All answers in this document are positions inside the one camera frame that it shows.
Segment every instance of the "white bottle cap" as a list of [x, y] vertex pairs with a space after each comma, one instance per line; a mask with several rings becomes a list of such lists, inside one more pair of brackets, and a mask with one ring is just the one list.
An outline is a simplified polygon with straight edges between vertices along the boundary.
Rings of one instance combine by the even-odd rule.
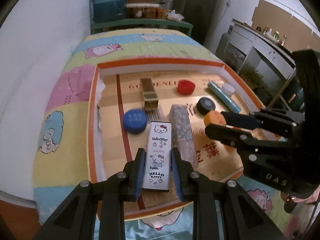
[[236, 91], [232, 86], [230, 86], [228, 83], [223, 83], [222, 90], [228, 95], [232, 96], [233, 93]]

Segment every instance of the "blue water jug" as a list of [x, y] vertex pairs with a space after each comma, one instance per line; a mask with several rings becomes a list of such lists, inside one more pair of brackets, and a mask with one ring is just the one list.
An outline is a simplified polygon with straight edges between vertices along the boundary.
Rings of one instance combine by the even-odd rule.
[[125, 19], [126, 0], [92, 0], [96, 23]]

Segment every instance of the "white wall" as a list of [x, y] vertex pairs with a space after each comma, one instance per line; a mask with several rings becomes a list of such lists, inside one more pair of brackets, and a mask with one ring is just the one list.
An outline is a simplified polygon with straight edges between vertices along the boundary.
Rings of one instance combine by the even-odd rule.
[[89, 0], [20, 0], [1, 27], [0, 191], [33, 199], [33, 161], [47, 102], [89, 34]]
[[[227, 1], [228, 0], [217, 1], [217, 6], [212, 17], [211, 26], [204, 43], [204, 46], [213, 53], [215, 53], [218, 47], [222, 34], [228, 31], [231, 24], [233, 25], [233, 23], [231, 22], [233, 18], [241, 22], [246, 22], [249, 25], [252, 24], [252, 15], [255, 7], [258, 6], [259, 3], [259, 0], [231, 0], [231, 6], [227, 9], [224, 17], [222, 17], [227, 7]], [[320, 36], [315, 23], [313, 22], [303, 5], [299, 2], [299, 0], [266, 1], [288, 11]]]

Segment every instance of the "white desk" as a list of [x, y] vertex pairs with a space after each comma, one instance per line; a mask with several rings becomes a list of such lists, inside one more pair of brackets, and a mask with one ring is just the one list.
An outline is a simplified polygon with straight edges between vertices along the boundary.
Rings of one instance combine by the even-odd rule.
[[271, 100], [268, 107], [271, 107], [279, 97], [282, 101], [284, 101], [281, 94], [294, 78], [296, 73], [293, 59], [285, 51], [276, 46], [276, 44], [271, 42], [262, 34], [237, 21], [232, 22], [235, 25], [233, 27], [225, 52], [228, 48], [228, 45], [231, 44], [245, 55], [242, 65], [236, 69], [236, 72], [239, 73], [244, 66], [251, 66], [256, 69], [263, 60], [266, 65], [270, 67], [271, 71], [279, 77], [282, 83], [282, 86], [279, 87], [276, 95]]

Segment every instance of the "green table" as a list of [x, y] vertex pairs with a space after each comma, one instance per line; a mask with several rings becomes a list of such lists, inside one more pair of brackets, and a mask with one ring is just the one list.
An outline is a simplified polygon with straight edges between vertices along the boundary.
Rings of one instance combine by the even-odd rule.
[[144, 25], [144, 24], [153, 24], [158, 25], [159, 28], [161, 26], [177, 26], [187, 29], [187, 35], [190, 37], [193, 25], [190, 23], [186, 23], [183, 21], [175, 22], [169, 20], [162, 20], [162, 19], [124, 19], [124, 20], [117, 20], [113, 22], [106, 22], [106, 23], [95, 23], [91, 22], [91, 34], [96, 34], [102, 32], [100, 29], [107, 28], [107, 27], [115, 27], [115, 26], [124, 26], [124, 25]]

